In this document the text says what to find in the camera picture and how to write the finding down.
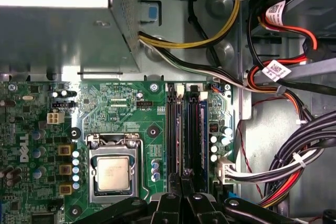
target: ram slot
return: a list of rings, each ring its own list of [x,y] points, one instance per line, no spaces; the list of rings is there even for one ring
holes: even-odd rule
[[[187,106],[187,126],[186,126],[186,167],[193,170],[193,183],[196,191],[201,191],[204,187],[202,182],[202,160],[201,160],[201,114],[198,98],[190,97]]]

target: black ram slot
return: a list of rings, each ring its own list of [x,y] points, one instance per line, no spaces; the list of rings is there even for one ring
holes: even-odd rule
[[[166,99],[166,166],[167,177],[176,173],[177,106],[174,84],[168,84]]]
[[[193,183],[195,191],[202,191],[202,145],[201,145],[201,120],[200,104],[198,97],[190,97],[187,106],[187,127],[185,149],[187,158],[186,167],[193,170]]]

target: yellow cable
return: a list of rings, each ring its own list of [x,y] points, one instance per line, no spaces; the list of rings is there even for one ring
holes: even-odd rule
[[[232,13],[230,15],[229,20],[226,22],[224,27],[212,38],[203,40],[203,41],[197,41],[197,42],[190,42],[190,43],[175,43],[175,42],[164,42],[164,41],[157,41],[155,39],[146,38],[144,36],[139,36],[140,39],[147,42],[148,44],[155,46],[155,47],[163,47],[163,48],[192,48],[197,46],[202,46],[206,43],[212,42],[219,37],[221,37],[223,34],[226,34],[231,27],[233,26],[239,12],[240,7],[240,0],[235,0],[235,4],[232,10]]]

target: integrated circuit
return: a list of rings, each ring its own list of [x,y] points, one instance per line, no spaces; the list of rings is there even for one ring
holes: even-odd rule
[[[130,189],[130,158],[128,156],[97,158],[98,191]]]

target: mounting hole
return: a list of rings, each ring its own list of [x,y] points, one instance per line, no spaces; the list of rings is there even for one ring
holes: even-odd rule
[[[155,125],[149,126],[147,129],[147,135],[151,138],[157,137],[159,133],[160,133],[160,129]]]
[[[82,135],[82,132],[81,132],[80,128],[72,127],[70,129],[70,138],[72,140],[77,140],[78,138],[80,138],[81,135]]]
[[[132,206],[138,206],[140,204],[141,204],[141,201],[139,201],[138,199],[132,202]]]
[[[83,210],[80,206],[78,205],[73,205],[70,207],[69,209],[69,214],[72,216],[72,217],[79,217],[81,214],[83,213]]]

